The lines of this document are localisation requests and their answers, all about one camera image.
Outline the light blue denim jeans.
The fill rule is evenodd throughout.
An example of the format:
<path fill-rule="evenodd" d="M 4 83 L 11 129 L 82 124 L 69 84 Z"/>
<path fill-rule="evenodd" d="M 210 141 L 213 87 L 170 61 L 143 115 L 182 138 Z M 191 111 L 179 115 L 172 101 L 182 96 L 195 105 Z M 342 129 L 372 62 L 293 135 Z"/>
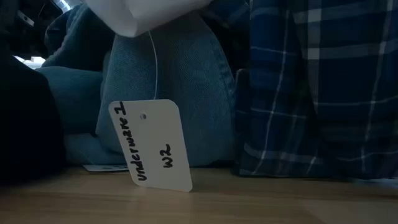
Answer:
<path fill-rule="evenodd" d="M 191 166 L 231 159 L 234 77 L 199 13 L 130 38 L 80 4 L 46 28 L 44 42 L 50 55 L 39 72 L 55 98 L 69 163 L 123 164 L 108 107 L 139 100 L 178 106 Z"/>

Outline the white garment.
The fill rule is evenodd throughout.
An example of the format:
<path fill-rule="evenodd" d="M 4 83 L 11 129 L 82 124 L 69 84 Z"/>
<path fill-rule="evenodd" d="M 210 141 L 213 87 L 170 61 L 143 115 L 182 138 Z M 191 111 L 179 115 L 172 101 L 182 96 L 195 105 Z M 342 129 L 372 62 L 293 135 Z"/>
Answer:
<path fill-rule="evenodd" d="M 82 0 L 112 31 L 137 37 L 212 0 Z"/>

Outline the blue plaid shirt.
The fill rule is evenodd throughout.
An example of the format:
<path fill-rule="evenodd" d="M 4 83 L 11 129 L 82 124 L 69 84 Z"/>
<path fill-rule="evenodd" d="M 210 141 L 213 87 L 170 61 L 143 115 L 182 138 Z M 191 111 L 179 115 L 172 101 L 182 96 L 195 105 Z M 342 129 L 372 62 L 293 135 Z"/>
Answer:
<path fill-rule="evenodd" d="M 398 176 L 398 0 L 250 0 L 234 173 Z"/>

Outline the black garment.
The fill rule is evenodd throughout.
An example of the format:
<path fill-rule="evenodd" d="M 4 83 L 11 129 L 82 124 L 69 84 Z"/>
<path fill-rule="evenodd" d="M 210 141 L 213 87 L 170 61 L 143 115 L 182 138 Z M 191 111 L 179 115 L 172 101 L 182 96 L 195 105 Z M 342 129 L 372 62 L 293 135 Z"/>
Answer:
<path fill-rule="evenodd" d="M 50 177 L 65 166 L 63 130 L 48 80 L 0 48 L 0 186 Z"/>

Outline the white handwritten paper tag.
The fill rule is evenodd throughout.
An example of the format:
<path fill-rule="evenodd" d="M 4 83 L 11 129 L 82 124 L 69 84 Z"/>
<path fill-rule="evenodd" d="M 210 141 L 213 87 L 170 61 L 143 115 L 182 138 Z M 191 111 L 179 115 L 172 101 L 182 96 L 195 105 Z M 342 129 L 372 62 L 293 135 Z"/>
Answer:
<path fill-rule="evenodd" d="M 192 190 L 180 111 L 173 101 L 114 101 L 108 109 L 136 185 Z"/>

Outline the silver ceiling duct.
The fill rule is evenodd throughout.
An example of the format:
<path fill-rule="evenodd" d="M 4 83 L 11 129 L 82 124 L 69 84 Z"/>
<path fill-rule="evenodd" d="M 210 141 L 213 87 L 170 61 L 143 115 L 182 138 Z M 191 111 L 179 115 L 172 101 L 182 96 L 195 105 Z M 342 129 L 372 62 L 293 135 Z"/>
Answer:
<path fill-rule="evenodd" d="M 63 13 L 80 5 L 82 0 L 51 0 Z"/>

